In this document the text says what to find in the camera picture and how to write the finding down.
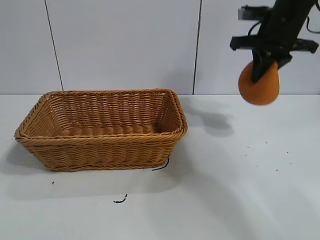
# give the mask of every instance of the basket rim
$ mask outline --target basket rim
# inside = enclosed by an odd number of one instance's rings
[[[174,103],[174,108],[178,116],[179,125],[175,131],[161,132],[161,133],[135,133],[135,134],[105,134],[105,135],[56,135],[56,136],[29,136],[25,134],[25,130],[31,124],[31,120],[37,117],[41,107],[45,104],[46,99],[53,95],[77,95],[77,94],[136,94],[136,93],[169,93]],[[174,139],[180,139],[188,130],[186,116],[183,112],[178,95],[167,88],[154,88],[154,89],[128,89],[128,90],[67,90],[67,91],[50,91],[40,97],[38,102],[30,110],[29,114],[25,117],[23,122],[19,125],[14,133],[16,140],[20,142],[29,142],[33,144],[68,144],[72,141],[78,140],[80,143],[83,141],[93,141],[97,143],[101,142],[153,142],[153,141],[172,141]]]

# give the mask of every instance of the black debris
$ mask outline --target black debris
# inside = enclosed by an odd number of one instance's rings
[[[113,201],[115,204],[122,204],[127,199],[128,194],[125,195],[122,201]]]
[[[168,166],[170,158],[168,158],[168,161],[166,162],[166,164],[162,167],[156,168],[156,169],[152,169],[151,171],[155,171],[155,170],[160,170],[160,169],[164,169],[166,166]]]

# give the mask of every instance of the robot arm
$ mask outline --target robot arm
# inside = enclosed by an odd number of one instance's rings
[[[250,67],[247,66],[247,69],[245,69],[248,72],[248,68],[250,68],[250,72],[248,75],[243,76],[244,70],[240,76],[240,79],[247,78],[245,80],[246,86],[244,87],[251,88],[251,90],[246,89],[245,94],[249,93],[255,95],[255,97],[263,97],[266,94],[265,92],[250,91],[257,91],[256,85],[261,85],[260,81],[268,81],[265,79],[265,75],[268,74],[268,78],[270,78],[270,69],[275,68],[275,66],[277,71],[274,77],[277,78],[278,69],[291,61],[291,51],[316,52],[319,46],[316,42],[297,38],[314,5],[320,10],[318,0],[276,0],[272,8],[267,6],[243,6],[239,9],[238,17],[240,20],[258,21],[253,27],[260,24],[256,35],[251,35],[252,27],[248,35],[233,37],[230,43],[230,47],[234,51],[237,49],[252,50],[253,61]],[[261,102],[260,100],[255,102],[252,99],[248,99],[241,90],[243,87],[241,86],[242,82],[239,82],[239,90],[243,98],[248,102],[263,105],[275,100],[272,99],[273,97],[266,102]],[[277,86],[274,86],[275,91],[277,91],[277,94],[273,93],[275,97],[279,94],[279,88],[276,88]]]

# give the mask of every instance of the woven basket wall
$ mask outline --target woven basket wall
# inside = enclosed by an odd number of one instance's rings
[[[168,89],[54,91],[14,137],[54,171],[138,169],[164,164],[187,128]]]

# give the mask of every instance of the white wall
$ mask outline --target white wall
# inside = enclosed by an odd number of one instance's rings
[[[0,1],[0,94],[61,90],[44,0]]]
[[[191,94],[199,0],[48,0],[65,90]]]
[[[275,0],[203,0],[195,94],[238,94],[251,51],[229,48],[253,22],[242,5]],[[200,0],[47,0],[65,90],[170,88],[191,94]],[[320,30],[314,8],[311,26]],[[0,94],[61,90],[45,0],[0,2]],[[302,29],[301,38],[320,43]],[[293,53],[281,93],[320,93],[320,50]]]
[[[238,78],[252,60],[250,50],[232,51],[232,36],[244,36],[255,23],[238,21],[243,5],[267,5],[275,0],[203,0],[198,48],[195,94],[238,94]],[[320,12],[311,11],[311,25],[320,31]],[[303,27],[300,38],[320,43],[320,35]],[[279,71],[282,94],[320,94],[320,49],[316,54],[296,52],[293,60]]]

